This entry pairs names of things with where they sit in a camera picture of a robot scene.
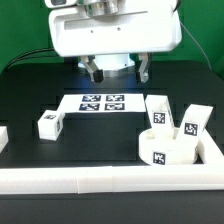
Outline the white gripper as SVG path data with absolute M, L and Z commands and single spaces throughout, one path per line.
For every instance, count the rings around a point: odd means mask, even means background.
M 95 83 L 103 70 L 93 55 L 139 53 L 136 79 L 149 79 L 151 54 L 173 50 L 182 39 L 180 0 L 64 0 L 48 2 L 49 28 L 56 52 L 82 56 Z

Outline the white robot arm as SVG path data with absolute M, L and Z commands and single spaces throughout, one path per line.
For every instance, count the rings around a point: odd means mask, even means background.
M 173 50 L 182 39 L 181 0 L 44 0 L 53 47 L 78 57 L 92 81 L 130 66 L 149 79 L 151 55 Z

